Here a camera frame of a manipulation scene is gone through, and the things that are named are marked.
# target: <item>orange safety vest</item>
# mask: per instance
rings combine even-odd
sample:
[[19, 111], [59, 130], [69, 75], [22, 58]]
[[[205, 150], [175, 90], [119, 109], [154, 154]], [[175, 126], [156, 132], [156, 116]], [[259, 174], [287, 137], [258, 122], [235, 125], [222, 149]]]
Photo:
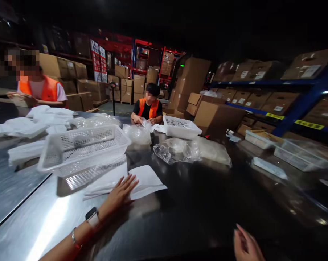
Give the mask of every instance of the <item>orange safety vest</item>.
[[[45, 80], [44, 80], [44, 84], [43, 84], [41, 100], [48, 101], [48, 102], [57, 101], [57, 99], [58, 99], [57, 84], [59, 82], [55, 81], [52, 78], [49, 78], [45, 75], [44, 75], [44, 78], [45, 78]], [[22, 93], [32, 95], [30, 81], [19, 81], [18, 87]]]
[[[142, 113], [143, 113], [143, 110], [145, 109], [146, 98], [139, 99], [139, 101], [140, 101], [140, 111], [139, 111], [138, 116], [141, 116]], [[152, 103], [152, 106], [149, 110], [149, 118], [156, 118], [157, 117], [158, 102], [159, 102], [158, 100], [155, 100]]]

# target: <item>smartwatch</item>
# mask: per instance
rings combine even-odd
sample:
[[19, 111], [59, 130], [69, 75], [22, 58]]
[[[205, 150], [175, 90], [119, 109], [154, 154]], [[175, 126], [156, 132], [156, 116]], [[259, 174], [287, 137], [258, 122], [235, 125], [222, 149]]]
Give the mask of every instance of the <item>smartwatch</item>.
[[96, 229], [98, 225], [100, 224], [99, 220], [99, 212], [96, 207], [93, 207], [86, 215], [85, 220], [91, 225], [93, 229]]

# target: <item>banner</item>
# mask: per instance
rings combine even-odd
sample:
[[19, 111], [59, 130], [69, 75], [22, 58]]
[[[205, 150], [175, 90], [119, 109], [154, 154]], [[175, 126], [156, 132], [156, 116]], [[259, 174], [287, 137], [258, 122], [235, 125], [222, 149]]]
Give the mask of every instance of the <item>banner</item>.
[[91, 55], [93, 57], [94, 79], [96, 82], [101, 82], [101, 68], [100, 68], [100, 55], [99, 45], [90, 39]]
[[101, 81], [107, 82], [107, 63], [106, 63], [106, 52], [103, 47], [100, 46], [100, 60], [101, 60]]

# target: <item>hand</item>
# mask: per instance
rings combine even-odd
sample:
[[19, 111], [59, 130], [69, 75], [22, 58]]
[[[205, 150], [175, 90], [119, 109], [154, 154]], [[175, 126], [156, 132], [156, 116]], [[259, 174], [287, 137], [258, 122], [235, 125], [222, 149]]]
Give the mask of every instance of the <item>hand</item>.
[[130, 192], [134, 189], [134, 187], [138, 184], [138, 180], [134, 181], [136, 176], [132, 176], [131, 174], [127, 176], [125, 179], [122, 177], [117, 185], [113, 188], [111, 193], [108, 195], [107, 199], [99, 208], [99, 219], [104, 221], [106, 217], [115, 211], [117, 211], [122, 206], [131, 203], [130, 200]]
[[266, 261], [253, 236], [237, 224], [234, 230], [234, 254], [237, 261]]
[[157, 123], [157, 119], [156, 118], [150, 118], [147, 120], [149, 123], [151, 123], [151, 125], [154, 125]]
[[135, 115], [134, 118], [133, 118], [133, 120], [134, 120], [134, 122], [136, 124], [139, 124], [139, 123], [142, 124], [142, 118], [140, 116], [138, 116], [138, 115]]
[[19, 94], [19, 95], [24, 99], [24, 101], [27, 103], [29, 107], [33, 107], [38, 103], [37, 99], [29, 94]]

